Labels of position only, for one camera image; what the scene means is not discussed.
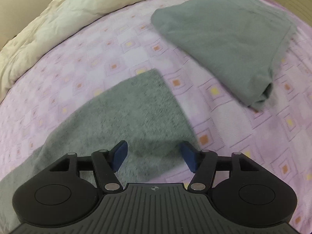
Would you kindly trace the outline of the green-grey speckled pants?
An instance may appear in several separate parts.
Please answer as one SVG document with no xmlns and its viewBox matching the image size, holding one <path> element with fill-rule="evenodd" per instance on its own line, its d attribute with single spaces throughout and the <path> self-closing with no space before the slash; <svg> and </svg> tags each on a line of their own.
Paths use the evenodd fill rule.
<svg viewBox="0 0 312 234">
<path fill-rule="evenodd" d="M 117 177 L 143 183 L 181 165 L 179 144 L 197 138 L 170 88 L 152 69 L 113 86 L 63 121 L 21 165 L 1 180 L 1 233 L 19 225 L 14 192 L 69 152 L 89 156 L 126 141 L 129 153 Z"/>
</svg>

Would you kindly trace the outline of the pink patterned bed sheet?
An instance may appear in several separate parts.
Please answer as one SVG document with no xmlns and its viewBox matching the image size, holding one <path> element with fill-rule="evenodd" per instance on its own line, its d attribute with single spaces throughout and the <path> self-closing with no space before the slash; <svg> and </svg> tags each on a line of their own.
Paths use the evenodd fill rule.
<svg viewBox="0 0 312 234">
<path fill-rule="evenodd" d="M 241 151 L 286 181 L 298 196 L 291 224 L 311 233 L 311 27 L 281 60 L 260 113 L 239 104 L 192 58 L 153 30 L 152 13 L 187 0 L 147 0 L 97 20 L 48 52 L 1 103 L 1 177 L 41 147 L 87 101 L 118 83 L 158 69 L 191 123 L 201 148 Z"/>
</svg>

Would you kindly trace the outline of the folded grey garment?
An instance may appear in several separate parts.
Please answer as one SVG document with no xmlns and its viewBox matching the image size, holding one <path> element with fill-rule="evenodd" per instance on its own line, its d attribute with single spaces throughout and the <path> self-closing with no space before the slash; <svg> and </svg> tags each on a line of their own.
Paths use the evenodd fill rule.
<svg viewBox="0 0 312 234">
<path fill-rule="evenodd" d="M 261 110 L 297 27 L 259 0 L 190 0 L 156 10 L 154 28 L 245 106 Z"/>
</svg>

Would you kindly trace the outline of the cream duvet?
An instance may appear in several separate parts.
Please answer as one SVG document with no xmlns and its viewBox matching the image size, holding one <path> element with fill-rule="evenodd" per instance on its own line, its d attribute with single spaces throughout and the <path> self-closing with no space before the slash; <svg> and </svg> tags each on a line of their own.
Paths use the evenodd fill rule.
<svg viewBox="0 0 312 234">
<path fill-rule="evenodd" d="M 1 50 L 1 100 L 43 55 L 102 16 L 144 0 L 53 0 Z"/>
</svg>

